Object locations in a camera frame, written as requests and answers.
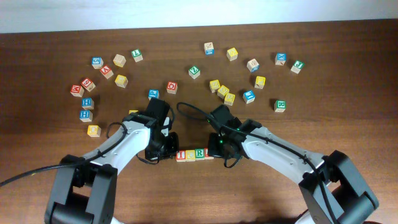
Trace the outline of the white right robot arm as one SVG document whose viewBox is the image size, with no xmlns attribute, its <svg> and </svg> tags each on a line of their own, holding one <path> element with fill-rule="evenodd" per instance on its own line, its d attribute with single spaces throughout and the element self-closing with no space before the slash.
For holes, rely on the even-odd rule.
<svg viewBox="0 0 398 224">
<path fill-rule="evenodd" d="M 209 154 L 224 160 L 242 157 L 275 169 L 299 186 L 307 211 L 297 223 L 364 223 L 379 201 L 352 160 L 340 151 L 329 156 L 304 150 L 251 119 L 240 122 L 225 105 L 207 119 Z"/>
</svg>

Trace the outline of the yellow C block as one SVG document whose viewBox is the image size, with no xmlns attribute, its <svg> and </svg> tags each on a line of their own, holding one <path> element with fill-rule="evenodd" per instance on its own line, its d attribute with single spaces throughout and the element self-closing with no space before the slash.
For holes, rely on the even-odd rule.
<svg viewBox="0 0 398 224">
<path fill-rule="evenodd" d="M 195 161 L 196 160 L 195 150 L 186 150 L 185 151 L 185 160 L 187 162 Z"/>
</svg>

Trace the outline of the red letter I block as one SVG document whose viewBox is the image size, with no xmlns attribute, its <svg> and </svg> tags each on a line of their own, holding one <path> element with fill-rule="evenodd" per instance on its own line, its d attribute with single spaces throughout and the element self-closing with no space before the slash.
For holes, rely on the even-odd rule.
<svg viewBox="0 0 398 224">
<path fill-rule="evenodd" d="M 178 151 L 176 153 L 176 161 L 177 162 L 185 162 L 186 161 L 186 151 L 182 150 L 182 151 Z"/>
</svg>

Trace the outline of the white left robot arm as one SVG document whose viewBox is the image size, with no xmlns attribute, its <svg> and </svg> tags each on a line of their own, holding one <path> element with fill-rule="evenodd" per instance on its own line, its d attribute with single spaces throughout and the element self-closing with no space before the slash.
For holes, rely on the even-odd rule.
<svg viewBox="0 0 398 224">
<path fill-rule="evenodd" d="M 114 217 L 120 172 L 143 151 L 142 162 L 156 165 L 178 151 L 170 105 L 153 98 L 147 108 L 118 122 L 118 130 L 82 157 L 60 161 L 44 215 L 45 223 L 117 223 Z"/>
</svg>

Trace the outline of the red A block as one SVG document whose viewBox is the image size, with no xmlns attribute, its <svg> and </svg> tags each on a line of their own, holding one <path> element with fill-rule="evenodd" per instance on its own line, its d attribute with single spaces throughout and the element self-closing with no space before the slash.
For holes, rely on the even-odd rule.
<svg viewBox="0 0 398 224">
<path fill-rule="evenodd" d="M 205 159 L 207 160 L 214 159 L 213 156 L 209 155 L 208 148 L 205 148 Z"/>
</svg>

